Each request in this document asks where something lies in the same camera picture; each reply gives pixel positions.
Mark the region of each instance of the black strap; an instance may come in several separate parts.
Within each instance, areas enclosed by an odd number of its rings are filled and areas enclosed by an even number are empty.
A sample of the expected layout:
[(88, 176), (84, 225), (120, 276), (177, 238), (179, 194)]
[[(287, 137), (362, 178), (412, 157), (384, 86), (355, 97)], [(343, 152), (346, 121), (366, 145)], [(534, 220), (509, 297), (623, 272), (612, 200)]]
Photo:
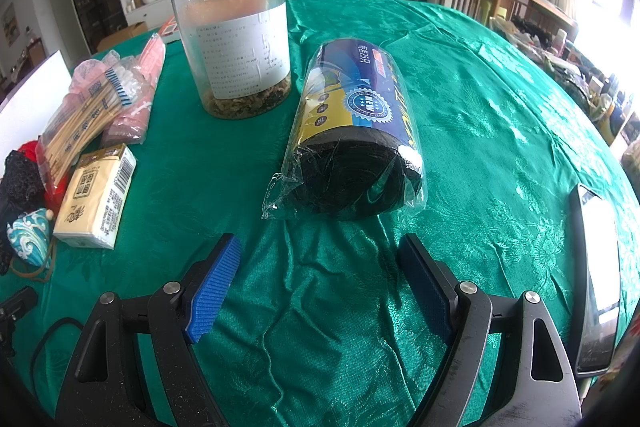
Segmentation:
[(80, 331), (82, 331), (82, 328), (84, 328), (84, 326), (82, 325), (82, 322), (74, 319), (73, 317), (63, 317), (59, 320), (56, 320), (52, 325), (50, 325), (49, 329), (45, 331), (44, 335), (40, 339), (40, 342), (38, 343), (36, 348), (33, 350), (33, 354), (31, 355), (31, 362), (29, 363), (29, 377), (31, 378), (31, 388), (33, 389), (33, 396), (35, 396), (36, 399), (38, 399), (38, 392), (36, 391), (36, 382), (35, 382), (35, 379), (33, 378), (33, 370), (35, 369), (35, 366), (36, 366), (36, 359), (38, 358), (38, 355), (42, 351), (42, 348), (44, 347), (45, 343), (49, 340), (49, 337), (53, 335), (53, 333), (55, 333), (60, 326), (64, 326), (65, 324), (71, 324), (76, 328), (78, 328)]

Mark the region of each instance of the white panel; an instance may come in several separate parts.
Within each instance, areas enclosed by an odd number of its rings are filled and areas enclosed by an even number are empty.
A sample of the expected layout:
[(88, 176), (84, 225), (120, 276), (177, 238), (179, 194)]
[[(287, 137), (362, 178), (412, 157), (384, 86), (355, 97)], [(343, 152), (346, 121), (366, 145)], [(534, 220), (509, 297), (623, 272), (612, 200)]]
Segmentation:
[[(60, 52), (49, 57), (0, 104), (0, 158), (42, 134), (66, 95), (71, 76)], [(4, 161), (0, 162), (0, 176)]]

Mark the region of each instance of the pink plastic bag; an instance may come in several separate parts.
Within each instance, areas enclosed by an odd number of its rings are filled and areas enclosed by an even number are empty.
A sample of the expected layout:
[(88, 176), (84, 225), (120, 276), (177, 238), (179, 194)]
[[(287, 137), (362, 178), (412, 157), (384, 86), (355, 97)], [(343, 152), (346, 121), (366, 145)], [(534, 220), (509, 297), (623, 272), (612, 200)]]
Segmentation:
[(120, 143), (142, 143), (151, 116), (151, 107), (156, 94), (158, 78), (164, 65), (166, 46), (162, 38), (154, 33), (142, 50), (138, 62), (140, 71), (148, 82), (140, 99), (121, 113), (102, 133), (101, 146), (108, 147)]

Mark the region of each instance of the metal bolt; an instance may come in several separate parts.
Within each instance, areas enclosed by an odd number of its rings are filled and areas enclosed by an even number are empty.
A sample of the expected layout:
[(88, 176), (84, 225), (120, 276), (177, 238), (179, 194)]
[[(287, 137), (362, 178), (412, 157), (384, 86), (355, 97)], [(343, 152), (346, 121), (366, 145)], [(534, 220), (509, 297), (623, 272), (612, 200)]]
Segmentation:
[(463, 281), (460, 283), (460, 289), (469, 295), (473, 295), (478, 291), (478, 286), (473, 284), (471, 281)]
[(105, 292), (100, 295), (100, 303), (101, 304), (111, 304), (116, 298), (116, 294), (113, 292)]
[(180, 283), (177, 281), (170, 281), (162, 287), (162, 291), (167, 295), (173, 295), (180, 291)]
[(533, 290), (525, 292), (524, 298), (526, 298), (531, 304), (538, 304), (540, 302), (540, 295), (535, 293)]

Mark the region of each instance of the round table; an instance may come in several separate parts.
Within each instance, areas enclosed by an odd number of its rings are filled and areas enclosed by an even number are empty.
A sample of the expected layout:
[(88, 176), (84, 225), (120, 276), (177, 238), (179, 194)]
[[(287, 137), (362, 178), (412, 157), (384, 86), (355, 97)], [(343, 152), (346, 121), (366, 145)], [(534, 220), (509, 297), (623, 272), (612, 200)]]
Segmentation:
[[(486, 293), (535, 290), (565, 339), (573, 261), (568, 195), (582, 182), (616, 212), (622, 309), (640, 296), (639, 205), (622, 168), (575, 103), (519, 51), (441, 6), (401, 0), (287, 1), (293, 89), (267, 114), (223, 121), (201, 107), (180, 41), (167, 47), (149, 133), (116, 248), (60, 244), (36, 309), (17, 323), (15, 367), (28, 382), (35, 344), (55, 320), (85, 321), (98, 296), (148, 295), (204, 258), (223, 232), (242, 260), (213, 330), (195, 346), (232, 426), (404, 426), (444, 344), (425, 325), (396, 263), (415, 232), (459, 280)], [(119, 45), (137, 54), (147, 36)], [(395, 58), (426, 162), (426, 209), (357, 222), (264, 221), (262, 198), (280, 170), (305, 68), (325, 41), (369, 40)], [(1, 297), (24, 285), (7, 275)], [(78, 338), (58, 330), (36, 365), (53, 413)], [(498, 346), (491, 335), (464, 423), (479, 417)], [(150, 340), (141, 335), (159, 419), (172, 423)]]

